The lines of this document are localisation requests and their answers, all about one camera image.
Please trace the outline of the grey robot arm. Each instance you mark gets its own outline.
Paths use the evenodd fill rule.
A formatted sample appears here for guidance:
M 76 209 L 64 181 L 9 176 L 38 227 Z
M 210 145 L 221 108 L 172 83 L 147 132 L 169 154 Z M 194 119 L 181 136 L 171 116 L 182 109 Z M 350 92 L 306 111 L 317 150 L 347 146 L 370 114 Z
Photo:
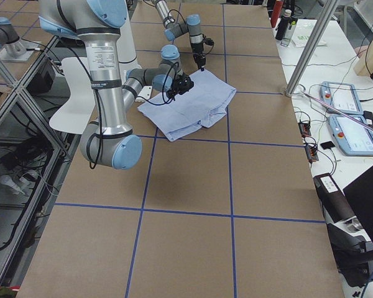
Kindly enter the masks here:
M 142 153 L 126 112 L 144 86 L 151 85 L 169 99 L 188 92 L 194 83 L 184 73 L 178 48 L 166 45 L 157 68 L 133 69 L 121 80 L 117 41 L 128 11 L 125 1 L 41 1 L 40 26 L 58 37 L 80 39 L 85 44 L 91 88 L 98 118 L 85 128 L 82 155 L 96 165 L 129 169 Z
M 204 44 L 213 46 L 214 42 L 207 38 L 201 29 L 201 19 L 199 14 L 191 14 L 182 18 L 181 22 L 177 22 L 171 15 L 170 9 L 166 1 L 152 1 L 159 16 L 162 19 L 165 27 L 164 34 L 168 41 L 172 42 L 176 38 L 184 34 L 189 35 L 190 46 L 193 54 L 193 59 L 197 68 L 201 71 L 205 70 L 206 54 L 204 53 Z

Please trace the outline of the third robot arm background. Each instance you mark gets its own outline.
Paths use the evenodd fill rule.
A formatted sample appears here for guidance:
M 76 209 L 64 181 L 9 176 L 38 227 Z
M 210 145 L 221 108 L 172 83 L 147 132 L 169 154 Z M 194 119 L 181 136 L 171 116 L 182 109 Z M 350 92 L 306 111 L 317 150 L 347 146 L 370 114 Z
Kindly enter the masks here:
M 21 39 L 10 20 L 0 17 L 0 59 L 6 62 L 26 62 L 34 48 L 28 51 L 28 42 Z

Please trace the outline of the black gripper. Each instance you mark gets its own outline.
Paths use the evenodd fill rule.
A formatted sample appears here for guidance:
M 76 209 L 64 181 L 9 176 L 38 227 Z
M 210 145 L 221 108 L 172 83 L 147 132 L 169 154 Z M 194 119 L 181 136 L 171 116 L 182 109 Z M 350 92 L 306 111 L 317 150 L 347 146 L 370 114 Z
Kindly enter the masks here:
M 178 75 L 172 82 L 171 89 L 177 89 L 177 95 L 183 95 L 194 87 L 194 82 L 187 74 Z
M 191 49 L 193 52 L 193 59 L 197 65 L 197 68 L 200 71 L 205 70 L 205 65 L 206 65 L 206 57 L 204 54 L 204 40 L 200 40 L 198 42 L 192 42 L 191 43 Z

